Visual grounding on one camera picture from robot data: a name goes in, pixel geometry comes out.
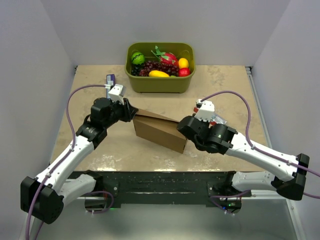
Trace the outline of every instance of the lemon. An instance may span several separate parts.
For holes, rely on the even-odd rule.
[[[184,69],[184,68],[188,68],[189,67],[188,60],[183,58],[183,57],[179,59],[178,63],[179,63],[179,68],[180,69]]]

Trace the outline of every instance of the gray wall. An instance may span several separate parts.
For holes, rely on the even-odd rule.
[[[320,172],[320,1],[292,0],[253,67],[253,78],[272,146],[310,156]],[[306,192],[320,195],[307,175]],[[308,240],[319,239],[319,200],[304,197],[298,212]]]
[[[133,42],[185,42],[196,63],[252,66],[290,0],[41,0],[76,64],[124,64]]]
[[[0,1],[0,239],[26,218],[20,183],[49,163],[73,67],[39,0]]]

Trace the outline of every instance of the plastic container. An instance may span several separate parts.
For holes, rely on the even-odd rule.
[[[183,77],[149,77],[131,75],[131,56],[136,52],[141,52],[146,61],[157,61],[151,50],[159,50],[166,53],[173,53],[176,58],[185,58],[189,62],[190,75]],[[138,93],[184,93],[189,85],[192,76],[195,74],[196,64],[194,50],[186,43],[182,42],[137,42],[132,44],[127,51],[125,73],[130,79],[130,84],[134,91]]]

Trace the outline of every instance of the tabletop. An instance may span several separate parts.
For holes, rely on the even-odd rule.
[[[71,90],[89,84],[105,84],[106,75],[115,74],[117,84],[126,86],[125,97],[132,106],[180,121],[192,115],[197,99],[222,90],[241,94],[251,109],[250,138],[266,145],[260,116],[244,66],[198,65],[188,90],[184,93],[137,93],[130,86],[123,65],[79,65]],[[96,98],[105,97],[106,89],[90,87],[80,90],[70,100],[69,113],[75,130],[90,114]],[[245,133],[248,113],[240,98],[221,94],[210,99],[215,112],[227,120],[227,125]],[[72,140],[64,114],[52,160]],[[235,157],[199,151],[188,141],[184,153],[178,153],[139,138],[132,122],[117,122],[107,130],[104,141],[76,168],[77,171],[261,171],[262,169]]]

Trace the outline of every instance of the cardboard box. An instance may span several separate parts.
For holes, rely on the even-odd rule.
[[[178,153],[183,153],[187,139],[177,130],[178,121],[139,109],[133,118],[135,134]]]

